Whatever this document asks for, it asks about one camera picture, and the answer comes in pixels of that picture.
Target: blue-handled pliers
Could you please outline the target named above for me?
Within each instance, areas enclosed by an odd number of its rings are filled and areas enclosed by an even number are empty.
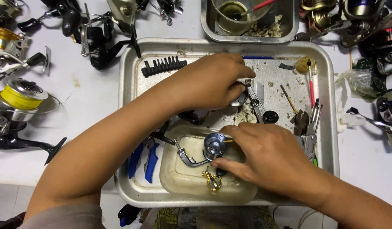
[[[128,177],[131,179],[137,170],[138,165],[140,165],[140,158],[142,151],[145,147],[148,147],[148,159],[144,165],[145,179],[152,184],[152,174],[155,169],[158,157],[156,156],[156,148],[159,143],[155,142],[155,138],[160,139],[171,145],[175,143],[169,138],[165,137],[164,134],[169,126],[169,121],[166,121],[158,132],[152,132],[145,140],[143,140],[138,147],[134,150],[128,163]]]

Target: screwdriver bit set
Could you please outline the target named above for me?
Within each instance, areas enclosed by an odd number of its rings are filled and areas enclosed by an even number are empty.
[[[156,75],[159,73],[171,71],[171,70],[178,70],[178,69],[181,69],[187,65],[187,61],[186,60],[179,61],[178,56],[175,56],[172,58],[165,57],[164,59],[161,59],[160,62],[159,62],[159,59],[153,60],[153,67],[149,66],[149,63],[147,60],[145,60],[144,62],[145,62],[146,67],[142,68],[142,74],[145,76],[145,78],[148,78],[149,76]]]

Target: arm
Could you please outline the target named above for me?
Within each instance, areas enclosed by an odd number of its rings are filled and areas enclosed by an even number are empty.
[[[67,143],[43,172],[25,220],[48,208],[100,203],[101,187],[147,135],[186,110],[227,106],[255,77],[236,54],[210,55],[185,66]]]
[[[349,228],[392,228],[391,205],[315,167],[287,129],[240,123],[221,132],[233,137],[246,154],[246,163],[220,158],[212,166],[300,201]]]

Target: aluminum tray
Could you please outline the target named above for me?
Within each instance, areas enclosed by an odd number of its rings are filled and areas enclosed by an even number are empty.
[[[162,73],[144,78],[141,69],[145,66],[145,60],[152,63],[152,60],[156,58],[178,55],[177,50],[179,49],[187,51],[186,55],[180,55],[179,59],[187,60],[188,63],[208,54],[222,52],[241,53],[249,56],[272,56],[277,60],[246,60],[246,65],[254,68],[257,74],[255,80],[265,86],[265,108],[276,111],[280,116],[278,125],[288,129],[293,127],[290,123],[293,116],[292,109],[287,99],[281,95],[280,84],[284,85],[297,109],[310,111],[309,83],[306,76],[295,75],[292,71],[278,68],[278,65],[280,63],[291,65],[299,57],[311,56],[316,61],[314,71],[317,72],[317,75],[314,76],[315,96],[319,97],[320,102],[324,105],[318,131],[318,162],[321,168],[339,177],[333,67],[329,56],[319,46],[310,42],[290,42],[282,45],[234,45],[213,43],[203,39],[162,38],[139,39],[138,44],[141,48],[142,58],[138,58],[133,49],[126,49],[121,57],[119,107],[132,101],[159,81],[173,74],[173,72]],[[232,108],[220,110],[211,116],[209,115],[204,125],[209,125],[213,129],[220,129],[233,123],[234,113],[235,111]],[[181,121],[175,122],[174,125],[180,125]],[[125,164],[115,173],[117,191],[126,202],[136,207],[147,208],[226,205],[221,202],[183,198],[165,191],[159,180],[160,161],[164,145],[163,142],[160,143],[161,146],[156,151],[159,160],[153,173],[153,184],[149,184],[145,180],[144,170],[142,169],[147,153],[142,154],[141,168],[137,169],[133,179],[128,179]],[[254,200],[247,205],[298,205],[298,203],[259,189]]]
[[[270,11],[262,18],[264,21],[274,20],[276,15],[282,14],[280,28],[283,33],[280,38],[229,36],[223,34],[216,23],[218,13],[211,0],[202,0],[201,13],[200,21],[204,32],[210,39],[217,42],[281,44],[292,40],[299,29],[298,0],[278,0],[272,4]]]

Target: forearm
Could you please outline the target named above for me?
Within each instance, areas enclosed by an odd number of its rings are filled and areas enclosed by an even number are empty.
[[[144,93],[67,143],[42,174],[29,207],[39,212],[47,205],[99,202],[96,193],[122,162],[149,133],[177,113],[175,106],[164,102],[169,101],[164,96]]]
[[[387,202],[324,170],[317,169],[316,172],[320,175],[314,182],[330,190],[317,188],[309,191],[313,196],[312,200],[305,198],[302,201],[307,206],[351,229],[392,228],[392,206]]]

